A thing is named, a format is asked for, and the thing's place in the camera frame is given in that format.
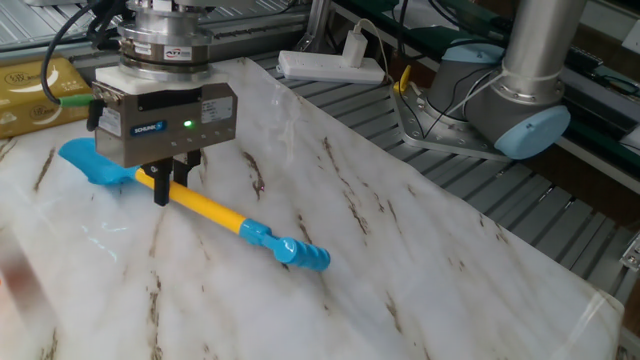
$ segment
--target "white cable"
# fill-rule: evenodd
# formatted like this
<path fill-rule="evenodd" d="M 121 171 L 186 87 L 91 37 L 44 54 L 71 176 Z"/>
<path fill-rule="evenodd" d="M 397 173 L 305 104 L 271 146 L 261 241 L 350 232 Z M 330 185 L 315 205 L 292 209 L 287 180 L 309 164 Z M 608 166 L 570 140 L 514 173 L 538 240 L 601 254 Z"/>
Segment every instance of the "white cable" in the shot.
<path fill-rule="evenodd" d="M 460 101 L 458 103 L 458 105 L 454 106 L 451 110 L 447 111 L 447 113 L 445 115 L 449 116 L 451 115 L 451 113 L 453 113 L 454 111 L 458 110 L 460 108 L 460 106 L 464 105 L 467 101 L 471 100 L 471 98 L 473 98 L 474 96 L 478 95 L 480 93 L 480 91 L 486 89 L 487 87 L 491 86 L 491 84 L 495 83 L 496 81 L 502 79 L 506 74 L 504 72 L 500 73 L 500 75 L 494 77 L 493 79 L 489 80 L 486 84 L 482 85 L 481 87 L 478 88 L 478 90 L 474 91 L 473 93 L 469 94 L 466 98 L 462 99 L 462 101 Z"/>
<path fill-rule="evenodd" d="M 502 72 L 500 73 L 500 75 L 496 76 L 495 78 L 491 79 L 489 82 L 487 82 L 486 84 L 482 85 L 480 88 L 478 88 L 478 90 L 474 91 L 472 94 L 469 94 L 466 98 L 462 99 L 462 101 L 460 101 L 458 103 L 458 105 L 454 106 L 451 110 L 447 111 L 447 113 L 445 115 L 449 116 L 451 115 L 454 111 L 458 110 L 460 108 L 460 106 L 466 104 L 469 100 L 471 100 L 471 98 L 473 98 L 474 96 L 478 95 L 478 93 L 480 93 L 480 91 L 486 89 L 487 87 L 491 86 L 491 84 L 495 83 L 496 81 L 502 79 L 505 76 L 512 76 L 521 80 L 527 80 L 527 81 L 545 81 L 545 80 L 551 80 L 551 79 L 555 79 L 558 76 L 560 76 L 560 73 L 562 72 L 562 70 L 558 71 L 557 73 L 553 74 L 553 75 L 548 75 L 548 76 L 540 76 L 540 77 L 529 77 L 529 76 L 523 76 L 520 74 L 516 74 L 513 73 L 511 71 L 509 71 L 505 66 L 504 66 L 504 61 L 502 62 Z"/>
<path fill-rule="evenodd" d="M 361 23 L 363 21 L 371 25 L 371 27 L 373 27 L 373 31 L 375 31 L 376 36 L 378 37 L 378 41 L 380 42 L 380 52 L 382 52 L 382 58 L 384 60 L 384 70 L 385 70 L 385 73 L 387 74 L 387 78 L 391 79 L 391 76 L 389 75 L 389 65 L 387 64 L 387 55 L 385 55 L 384 53 L 384 43 L 382 42 L 382 37 L 380 37 L 380 33 L 378 32 L 378 28 L 376 27 L 376 25 L 373 22 L 371 22 L 371 20 L 369 19 L 360 19 L 360 21 L 358 21 L 356 26 L 353 28 L 353 32 L 360 33 L 360 29 L 362 28 Z"/>

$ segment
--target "cable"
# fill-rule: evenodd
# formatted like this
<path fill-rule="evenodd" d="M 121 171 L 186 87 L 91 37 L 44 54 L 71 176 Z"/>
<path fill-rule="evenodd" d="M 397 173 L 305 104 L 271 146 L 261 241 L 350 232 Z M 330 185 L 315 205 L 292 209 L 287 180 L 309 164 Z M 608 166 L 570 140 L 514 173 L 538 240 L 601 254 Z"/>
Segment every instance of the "cable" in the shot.
<path fill-rule="evenodd" d="M 98 30 L 98 33 L 96 34 L 96 38 L 93 41 L 94 48 L 97 48 L 98 45 L 102 43 L 102 40 L 106 35 L 107 28 L 109 27 L 109 24 L 111 24 L 111 20 L 113 20 L 113 18 L 119 12 L 122 12 L 123 8 L 126 5 L 126 2 L 127 2 L 126 0 L 115 0 L 113 5 L 111 6 L 111 9 L 107 11 L 107 13 L 104 16 L 104 19 L 102 19 L 102 23 L 100 25 L 100 29 Z"/>
<path fill-rule="evenodd" d="M 398 23 L 398 33 L 396 35 L 396 40 L 397 40 L 397 48 L 398 48 L 398 52 L 400 53 L 400 56 L 405 59 L 405 60 L 410 60 L 410 61 L 417 61 L 420 59 L 423 59 L 429 55 L 427 54 L 420 54 L 417 56 L 412 56 L 412 57 L 408 57 L 406 55 L 406 51 L 405 51 L 405 47 L 404 47 L 404 33 L 403 33 L 403 29 L 404 29 L 404 19 L 406 17 L 406 12 L 407 12 L 407 6 L 409 4 L 408 0 L 404 0 L 402 3 L 402 7 L 400 8 L 400 20 L 396 20 L 396 14 L 394 11 L 391 11 L 391 16 L 393 18 L 393 20 L 395 22 Z M 464 46 L 464 45 L 472 45 L 472 44 L 488 44 L 488 45 L 495 45 L 495 46 L 499 46 L 501 48 L 506 48 L 505 44 L 503 42 L 497 41 L 497 40 L 493 40 L 493 39 L 470 39 L 470 40 L 462 40 L 462 41 L 458 41 L 455 43 L 451 43 L 449 45 L 447 45 L 444 49 L 442 49 L 443 51 L 449 50 L 451 48 L 454 47 L 458 47 L 458 46 Z"/>
<path fill-rule="evenodd" d="M 382 58 L 384 59 L 384 70 L 385 70 L 385 73 L 387 74 L 387 79 L 391 79 L 391 76 L 389 75 L 389 64 L 387 63 L 387 55 L 384 53 L 384 43 L 382 42 L 382 37 L 380 36 L 380 33 L 378 32 L 378 28 L 376 27 L 376 25 L 369 19 L 360 19 L 360 21 L 358 21 L 355 28 L 353 29 L 353 32 L 355 33 L 360 32 L 360 29 L 362 28 L 362 25 L 361 25 L 362 22 L 366 22 L 369 25 L 371 25 L 371 27 L 373 27 L 373 31 L 375 31 L 376 36 L 378 37 L 378 41 L 380 42 L 380 52 L 382 53 Z"/>
<path fill-rule="evenodd" d="M 440 112 L 440 115 L 438 115 L 438 118 L 436 118 L 436 121 L 434 121 L 433 124 L 431 124 L 431 126 L 429 127 L 429 130 L 427 130 L 427 133 L 424 134 L 424 136 L 422 137 L 423 139 L 426 139 L 427 136 L 429 136 L 429 134 L 431 133 L 431 130 L 433 130 L 434 126 L 436 126 L 436 124 L 440 122 L 440 119 L 442 119 L 442 116 L 446 112 L 449 111 L 451 106 L 453 106 L 453 101 L 455 100 L 455 97 L 456 97 L 456 90 L 458 89 L 458 85 L 460 85 L 461 82 L 463 82 L 464 80 L 470 78 L 474 74 L 479 73 L 480 71 L 488 70 L 488 69 L 492 69 L 492 68 L 491 67 L 488 67 L 488 68 L 485 67 L 485 68 L 481 68 L 481 69 L 476 69 L 476 70 L 472 71 L 471 73 L 469 73 L 469 75 L 467 75 L 467 76 L 461 78 L 460 80 L 456 81 L 455 85 L 453 85 L 453 93 L 451 94 L 451 101 L 449 102 L 449 105 L 447 105 L 447 108 L 444 109 L 444 111 Z"/>
<path fill-rule="evenodd" d="M 400 53 L 400 56 L 402 58 L 406 58 L 405 55 L 405 50 L 404 50 L 404 42 L 403 42 L 403 36 L 404 36 L 404 18 L 407 14 L 407 6 L 409 5 L 409 0 L 404 0 L 404 2 L 402 3 L 402 7 L 400 8 L 400 21 L 398 21 L 398 34 L 396 36 L 396 39 L 398 41 L 398 52 Z M 391 14 L 393 14 L 394 20 L 395 20 L 395 13 L 393 11 L 391 11 Z"/>
<path fill-rule="evenodd" d="M 637 146 L 633 146 L 633 145 L 629 145 L 629 144 L 625 144 L 625 143 L 620 143 L 620 145 L 628 146 L 628 147 L 630 147 L 632 149 L 635 149 L 635 150 L 640 150 L 640 147 L 637 147 Z"/>
<path fill-rule="evenodd" d="M 293 9 L 296 6 L 296 3 L 298 2 L 298 0 L 291 0 L 291 2 L 289 3 L 289 5 L 287 5 L 286 8 L 284 8 L 284 10 L 280 11 L 278 14 L 284 14 L 287 11 Z"/>
<path fill-rule="evenodd" d="M 54 36 L 53 40 L 51 40 L 51 43 L 47 48 L 47 52 L 44 55 L 44 60 L 42 61 L 42 69 L 40 71 L 40 82 L 42 83 L 42 90 L 44 91 L 44 94 L 51 102 L 56 105 L 60 105 L 60 100 L 53 96 L 53 94 L 51 93 L 51 89 L 49 88 L 49 83 L 47 82 L 47 71 L 49 68 L 49 62 L 51 61 L 51 57 L 53 56 L 53 51 L 56 49 L 56 46 L 58 45 L 64 34 L 69 31 L 71 26 L 75 22 L 77 22 L 83 15 L 97 7 L 98 4 L 100 4 L 100 1 L 95 2 L 91 5 L 87 5 L 80 9 L 77 13 L 75 13 L 75 15 L 73 15 L 71 18 L 69 18 L 69 20 L 67 20 L 62 28 L 60 28 L 58 33 L 56 33 L 56 36 Z"/>
<path fill-rule="evenodd" d="M 505 72 L 501 72 L 500 75 L 494 77 L 493 79 L 487 81 L 486 84 L 482 85 L 478 90 L 474 91 L 473 93 L 467 95 L 467 97 L 465 97 L 464 99 L 462 99 L 462 101 L 460 101 L 458 103 L 458 105 L 456 105 L 453 109 L 449 110 L 447 112 L 447 116 L 449 116 L 451 113 L 453 113 L 454 111 L 458 110 L 458 108 L 460 108 L 462 105 L 466 104 L 467 101 L 471 100 L 471 98 L 473 98 L 474 96 L 478 95 L 482 90 L 488 88 L 489 86 L 491 86 L 491 84 L 495 83 L 496 81 L 502 79 L 504 76 L 506 75 Z"/>
<path fill-rule="evenodd" d="M 398 87 L 398 92 L 400 93 L 400 100 L 402 100 L 402 102 L 404 103 L 404 106 L 406 106 L 407 109 L 409 109 L 409 111 L 411 111 L 411 115 L 413 115 L 413 118 L 416 119 L 416 122 L 418 123 L 418 127 L 420 128 L 420 135 L 422 136 L 424 134 L 424 129 L 422 128 L 422 124 L 420 123 L 420 119 L 418 118 L 416 113 L 413 112 L 413 109 L 411 109 L 411 106 L 409 106 L 409 104 L 407 104 L 407 101 L 404 99 L 404 93 L 402 92 L 402 88 Z"/>
<path fill-rule="evenodd" d="M 331 29 L 329 28 L 329 26 L 327 26 L 327 37 L 329 38 L 329 42 L 333 47 L 333 51 L 336 54 L 341 54 L 342 51 L 340 51 L 340 46 L 338 46 L 338 43 L 336 42 L 336 38 L 333 36 L 333 33 L 331 32 Z"/>
<path fill-rule="evenodd" d="M 511 0 L 511 20 L 516 21 L 516 14 L 518 12 L 518 4 L 516 0 Z"/>
<path fill-rule="evenodd" d="M 445 9 L 444 11 L 447 11 L 448 14 L 445 14 L 444 11 L 442 9 L 440 9 L 438 6 L 436 6 L 436 3 L 433 0 L 429 0 L 429 4 L 431 4 L 431 7 L 433 7 L 433 9 L 440 14 L 440 16 L 442 16 L 445 20 L 447 20 L 448 22 L 450 22 L 452 25 L 457 26 L 462 28 L 462 26 L 460 26 L 460 22 L 452 19 L 449 15 L 455 17 L 454 14 L 449 12 L 449 9 L 447 9 L 445 6 L 442 5 L 442 3 L 440 1 L 438 1 L 438 4 L 440 6 L 442 6 L 443 9 Z"/>

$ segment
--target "robotic arm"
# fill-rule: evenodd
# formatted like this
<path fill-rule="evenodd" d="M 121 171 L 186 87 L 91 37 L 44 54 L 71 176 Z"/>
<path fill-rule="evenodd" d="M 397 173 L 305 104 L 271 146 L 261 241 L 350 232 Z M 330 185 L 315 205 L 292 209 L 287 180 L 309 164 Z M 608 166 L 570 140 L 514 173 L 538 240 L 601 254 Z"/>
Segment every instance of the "robotic arm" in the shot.
<path fill-rule="evenodd" d="M 512 159 L 551 146 L 570 121 L 559 76 L 585 3 L 523 0 L 506 53 L 487 44 L 449 49 L 427 97 L 431 113 L 469 121 Z"/>

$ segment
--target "metal frame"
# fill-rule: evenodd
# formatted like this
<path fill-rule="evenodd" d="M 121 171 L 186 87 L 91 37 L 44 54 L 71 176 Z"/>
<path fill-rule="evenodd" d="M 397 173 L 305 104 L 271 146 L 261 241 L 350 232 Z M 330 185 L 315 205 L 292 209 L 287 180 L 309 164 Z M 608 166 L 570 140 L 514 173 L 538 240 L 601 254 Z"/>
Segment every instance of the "metal frame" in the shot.
<path fill-rule="evenodd" d="M 318 52 L 324 40 L 331 0 L 314 0 L 309 14 L 307 32 L 295 47 L 296 51 Z"/>

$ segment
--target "marble surface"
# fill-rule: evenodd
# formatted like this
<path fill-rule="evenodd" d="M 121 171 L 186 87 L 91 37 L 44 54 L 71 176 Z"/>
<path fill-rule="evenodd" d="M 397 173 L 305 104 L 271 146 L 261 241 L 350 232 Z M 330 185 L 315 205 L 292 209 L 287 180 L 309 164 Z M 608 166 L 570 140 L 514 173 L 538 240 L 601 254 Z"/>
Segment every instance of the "marble surface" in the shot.
<path fill-rule="evenodd" d="M 139 184 L 0 142 L 0 359 L 612 359 L 623 307 L 295 95 L 218 64 L 238 138 L 190 187 L 326 248 L 318 274 Z"/>

